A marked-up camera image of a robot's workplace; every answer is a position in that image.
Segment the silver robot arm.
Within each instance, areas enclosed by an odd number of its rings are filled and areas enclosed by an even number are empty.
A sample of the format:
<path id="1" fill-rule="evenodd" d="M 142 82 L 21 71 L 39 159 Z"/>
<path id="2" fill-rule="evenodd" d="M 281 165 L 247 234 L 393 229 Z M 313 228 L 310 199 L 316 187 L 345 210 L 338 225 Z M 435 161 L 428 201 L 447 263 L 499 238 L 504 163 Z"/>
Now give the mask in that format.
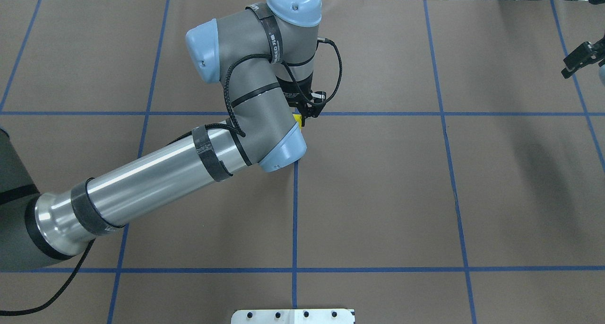
<path id="1" fill-rule="evenodd" d="M 323 104 L 311 92 L 322 0 L 265 0 L 185 36 L 206 83 L 224 91 L 225 121 L 59 194 L 40 193 L 1 132 L 1 270 L 72 259 L 93 240 L 254 164 L 273 172 L 304 156 L 292 108 Z"/>

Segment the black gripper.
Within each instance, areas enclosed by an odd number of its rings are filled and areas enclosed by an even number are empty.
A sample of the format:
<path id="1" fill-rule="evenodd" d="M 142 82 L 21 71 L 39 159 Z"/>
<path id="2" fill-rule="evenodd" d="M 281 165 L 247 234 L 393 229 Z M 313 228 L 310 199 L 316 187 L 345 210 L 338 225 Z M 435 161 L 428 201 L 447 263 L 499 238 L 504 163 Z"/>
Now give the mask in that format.
<path id="1" fill-rule="evenodd" d="M 311 74 L 309 74 L 309 76 L 307 78 L 297 81 L 296 83 L 292 82 L 290 80 L 290 78 L 282 79 L 279 76 L 277 76 L 279 86 L 281 87 L 281 89 L 285 95 L 285 99 L 286 99 L 286 102 L 288 103 L 289 107 L 297 108 L 301 114 L 311 114 L 313 111 L 313 108 L 314 108 L 313 106 L 307 106 L 307 103 L 305 102 L 304 97 L 300 93 L 300 91 L 302 91 L 309 100 L 312 99 L 312 97 L 311 97 L 312 78 L 313 78 L 313 72 L 311 72 Z"/>

